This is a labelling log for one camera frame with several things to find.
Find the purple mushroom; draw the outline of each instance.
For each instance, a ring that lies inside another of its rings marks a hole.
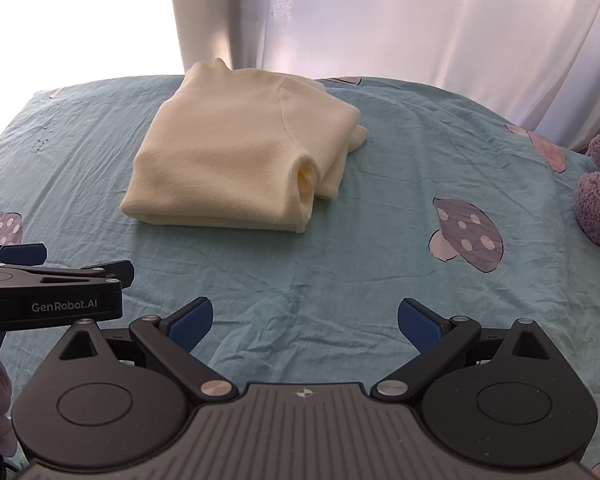
[[[22,216],[0,211],[0,244],[18,245],[22,241]]]
[[[498,228],[475,205],[454,198],[435,198],[440,230],[429,240],[431,254],[443,262],[458,254],[482,272],[495,270],[504,245]]]
[[[567,158],[564,155],[564,152],[550,140],[533,132],[528,132],[519,126],[514,126],[513,124],[507,124],[507,130],[516,135],[530,139],[535,149],[542,155],[552,170],[557,173],[562,173],[567,169]]]

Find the folded sweater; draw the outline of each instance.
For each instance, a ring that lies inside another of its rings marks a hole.
[[[196,63],[158,110],[120,208],[153,224],[304,232],[334,198],[360,112],[321,83]]]

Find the white polka dot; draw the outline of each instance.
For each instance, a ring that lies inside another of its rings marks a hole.
[[[496,244],[494,244],[488,236],[482,235],[480,241],[490,251],[493,251],[496,248]]]

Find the black handle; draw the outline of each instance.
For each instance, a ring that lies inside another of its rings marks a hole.
[[[122,282],[104,272],[0,267],[0,332],[120,318]]]
[[[147,368],[159,371],[179,384],[193,404],[238,396],[238,388],[233,383],[162,334],[156,326],[159,321],[136,319],[129,325],[132,339],[146,356]]]
[[[436,379],[452,369],[464,366],[466,354],[480,339],[482,327],[466,316],[454,316],[446,320],[417,302],[414,305],[414,300],[404,301],[407,308],[418,307],[418,316],[413,317],[414,322],[420,325],[422,319],[426,319],[430,322],[427,323],[428,326],[441,325],[440,330],[421,336],[420,347],[426,348],[425,351],[374,384],[371,395],[379,400],[415,405]],[[403,333],[411,333],[404,325],[400,328]]]
[[[83,267],[83,269],[103,269],[103,278],[115,278],[120,280],[122,288],[131,286],[135,277],[135,269],[133,264],[129,260],[119,260],[116,262],[107,262],[105,264],[97,264],[94,266]]]

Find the bed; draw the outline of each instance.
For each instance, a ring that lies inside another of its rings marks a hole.
[[[349,155],[337,199],[315,202],[304,234],[144,224],[119,204],[152,117],[181,81],[139,76],[39,92],[0,137],[0,212],[22,216],[24,243],[44,242],[51,266],[135,265],[123,319],[103,326],[207,296],[214,326],[193,353],[238,386],[369,386],[417,354],[396,323],[410,296],[483,326],[535,319],[600,411],[600,248],[573,213],[576,183],[594,169],[588,157],[547,156],[539,139],[437,88],[325,80],[359,108],[369,136]],[[448,261],[432,254],[458,205],[488,218],[495,231],[472,248],[499,247],[499,259],[472,261],[461,247]],[[7,334],[0,355],[14,396],[63,331]],[[584,458],[597,462],[600,417]]]

